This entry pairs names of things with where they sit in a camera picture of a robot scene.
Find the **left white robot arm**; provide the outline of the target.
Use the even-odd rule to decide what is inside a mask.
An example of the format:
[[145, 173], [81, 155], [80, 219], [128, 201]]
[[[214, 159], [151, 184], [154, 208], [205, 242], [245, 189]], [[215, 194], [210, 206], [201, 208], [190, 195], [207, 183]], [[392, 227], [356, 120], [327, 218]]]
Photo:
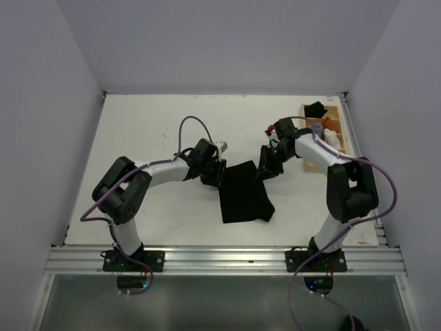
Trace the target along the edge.
[[110, 225], [115, 246], [122, 250], [119, 263], [133, 271], [141, 267], [143, 253], [135, 216], [147, 190], [171, 182], [200, 179], [204, 185], [221, 187], [226, 160], [222, 153], [227, 143], [200, 139], [195, 147], [178, 153], [171, 160], [142, 165], [127, 157], [119, 157], [92, 191], [94, 207]]

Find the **black underwear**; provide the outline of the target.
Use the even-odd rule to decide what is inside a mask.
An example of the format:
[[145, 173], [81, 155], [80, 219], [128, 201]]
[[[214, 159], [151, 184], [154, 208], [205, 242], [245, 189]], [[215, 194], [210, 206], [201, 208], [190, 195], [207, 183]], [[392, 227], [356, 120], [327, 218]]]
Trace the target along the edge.
[[218, 189], [223, 223], [242, 223], [260, 219], [269, 222], [275, 207], [265, 185], [255, 180], [257, 167], [253, 161], [228, 167], [222, 187]]

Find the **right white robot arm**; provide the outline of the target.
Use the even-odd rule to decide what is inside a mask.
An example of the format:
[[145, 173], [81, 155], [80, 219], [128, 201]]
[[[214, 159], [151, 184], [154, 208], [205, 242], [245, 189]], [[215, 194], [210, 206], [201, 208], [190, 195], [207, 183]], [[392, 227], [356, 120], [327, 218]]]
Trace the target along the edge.
[[284, 172], [290, 159], [304, 159], [318, 166], [327, 176], [328, 216], [308, 245], [307, 262], [313, 270], [324, 270], [331, 256], [342, 247], [355, 219], [367, 216], [378, 207], [378, 192], [372, 166], [326, 143], [311, 127], [297, 128], [291, 117], [270, 125], [265, 135], [268, 144], [260, 148], [255, 180], [272, 179]]

